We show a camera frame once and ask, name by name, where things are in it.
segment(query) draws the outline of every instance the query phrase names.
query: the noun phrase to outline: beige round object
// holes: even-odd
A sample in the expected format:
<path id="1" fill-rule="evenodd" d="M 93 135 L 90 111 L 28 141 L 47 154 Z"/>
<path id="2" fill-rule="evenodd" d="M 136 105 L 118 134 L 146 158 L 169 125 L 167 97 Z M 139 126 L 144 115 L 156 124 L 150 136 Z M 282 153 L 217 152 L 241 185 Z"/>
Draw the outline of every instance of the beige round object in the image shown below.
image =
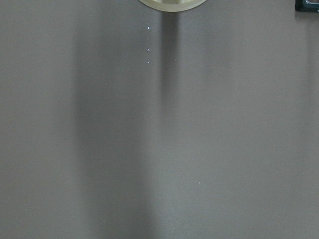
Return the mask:
<path id="1" fill-rule="evenodd" d="M 206 0 L 140 0 L 149 7 L 160 11 L 185 11 L 194 8 Z"/>

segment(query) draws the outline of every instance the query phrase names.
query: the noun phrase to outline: gray table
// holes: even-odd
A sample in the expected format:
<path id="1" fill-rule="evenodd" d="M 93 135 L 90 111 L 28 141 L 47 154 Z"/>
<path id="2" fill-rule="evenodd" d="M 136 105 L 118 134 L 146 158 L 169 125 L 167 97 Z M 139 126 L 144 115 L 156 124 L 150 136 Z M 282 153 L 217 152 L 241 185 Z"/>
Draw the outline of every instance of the gray table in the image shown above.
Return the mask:
<path id="1" fill-rule="evenodd" d="M 319 237 L 318 14 L 3 0 L 0 32 L 0 238 Z"/>

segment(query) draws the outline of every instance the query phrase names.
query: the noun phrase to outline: black corner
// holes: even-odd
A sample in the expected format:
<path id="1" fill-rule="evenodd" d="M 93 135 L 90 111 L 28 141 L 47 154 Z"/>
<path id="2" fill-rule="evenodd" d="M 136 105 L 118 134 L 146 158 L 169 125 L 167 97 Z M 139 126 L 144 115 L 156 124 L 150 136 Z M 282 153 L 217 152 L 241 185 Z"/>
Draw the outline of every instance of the black corner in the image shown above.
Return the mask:
<path id="1" fill-rule="evenodd" d="M 319 1 L 317 0 L 296 0 L 296 11 L 319 12 Z"/>

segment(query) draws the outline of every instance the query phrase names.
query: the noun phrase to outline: curved rim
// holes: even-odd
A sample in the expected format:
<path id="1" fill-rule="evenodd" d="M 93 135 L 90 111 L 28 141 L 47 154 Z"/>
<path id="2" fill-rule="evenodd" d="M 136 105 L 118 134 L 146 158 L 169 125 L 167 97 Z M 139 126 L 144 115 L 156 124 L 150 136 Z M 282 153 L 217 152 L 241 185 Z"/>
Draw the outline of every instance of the curved rim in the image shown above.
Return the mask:
<path id="1" fill-rule="evenodd" d="M 160 11 L 185 11 L 201 5 L 206 0 L 172 0 L 172 3 L 167 3 L 167 0 L 140 0 L 145 5 L 160 10 Z"/>

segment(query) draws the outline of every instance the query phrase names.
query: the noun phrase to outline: black plastic object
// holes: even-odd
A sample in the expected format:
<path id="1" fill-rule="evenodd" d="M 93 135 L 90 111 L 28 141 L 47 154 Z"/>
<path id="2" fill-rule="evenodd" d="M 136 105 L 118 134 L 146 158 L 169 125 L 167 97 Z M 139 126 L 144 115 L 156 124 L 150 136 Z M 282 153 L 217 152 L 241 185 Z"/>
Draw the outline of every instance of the black plastic object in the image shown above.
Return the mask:
<path id="1" fill-rule="evenodd" d="M 296 10 L 319 12 L 319 0 L 296 0 Z"/>

